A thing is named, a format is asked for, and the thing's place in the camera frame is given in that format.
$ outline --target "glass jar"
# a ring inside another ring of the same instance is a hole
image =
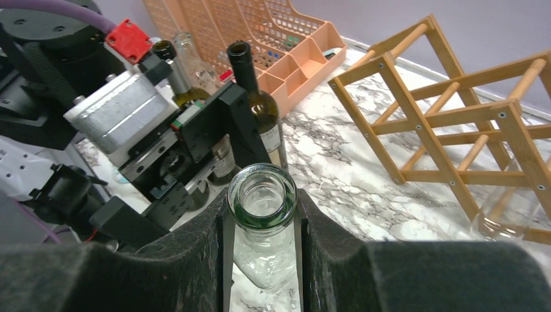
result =
[[[227,201],[237,224],[233,261],[256,286],[278,291],[296,275],[293,179],[273,164],[253,164],[231,180]]]
[[[506,171],[520,171],[516,159],[511,160]],[[470,234],[485,241],[519,242],[530,228],[539,206],[530,187],[495,187],[473,219]]]
[[[211,95],[222,87],[222,82],[216,74],[214,66],[201,59],[189,32],[177,34],[174,36],[173,42],[178,51],[178,58],[192,85],[204,89]]]

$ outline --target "red wire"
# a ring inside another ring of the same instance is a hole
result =
[[[94,230],[92,231],[92,234],[90,235],[90,237],[88,237],[84,242],[90,242],[90,241],[92,241],[92,239],[94,239],[94,237],[95,237],[96,234],[97,234],[97,230],[94,229]]]

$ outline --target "marble countertop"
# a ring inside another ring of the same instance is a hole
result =
[[[342,66],[283,120],[289,171],[297,186],[310,194],[321,211],[364,241],[471,239],[468,234],[470,222],[450,189],[436,183],[395,185],[331,91],[327,81],[349,68],[362,55],[360,51],[349,49]],[[398,72],[410,90],[435,83],[407,68],[398,68]],[[369,122],[374,122],[394,101],[379,75],[346,88]],[[434,101],[426,99],[418,104],[424,111]],[[442,110],[459,107],[463,104],[456,94]],[[398,110],[390,120],[403,117]],[[523,118],[526,124],[542,123],[532,116]],[[441,128],[437,134],[475,130],[474,125],[457,125]],[[380,139],[398,166],[404,164],[421,145],[414,132],[385,135]],[[537,145],[544,157],[551,153],[551,140],[538,140]],[[109,182],[107,190],[111,194],[117,194],[138,212],[147,207],[147,200],[125,183],[91,143],[82,141],[77,148],[96,174]],[[469,150],[469,146],[445,148],[456,164]],[[416,168],[431,170],[436,166],[428,156],[424,156]],[[472,168],[498,170],[488,150],[478,155]],[[221,189],[211,189],[211,198]],[[479,205],[491,191],[491,187],[469,186],[469,189]],[[175,228],[200,211],[185,214]],[[534,218],[533,226],[551,229],[551,222],[542,209]],[[523,242],[521,246],[538,260],[550,280],[551,246],[531,242]],[[300,310],[296,279],[290,280],[279,292],[268,294],[256,288],[235,265],[233,270],[232,312]]]

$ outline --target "bolt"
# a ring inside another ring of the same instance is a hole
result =
[[[105,77],[105,81],[111,82],[116,77],[117,77],[117,75],[115,75],[114,73],[111,73],[111,74],[109,74],[109,76]]]
[[[75,97],[75,99],[73,100],[73,104],[78,104],[78,103],[82,103],[86,98],[84,96],[77,96]]]

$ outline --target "orange plastic crate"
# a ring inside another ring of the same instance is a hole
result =
[[[260,88],[284,117],[346,58],[332,23],[298,13],[288,0],[144,0],[164,39],[182,31],[219,75],[230,69],[227,46],[251,44]],[[329,60],[324,52],[340,48]]]

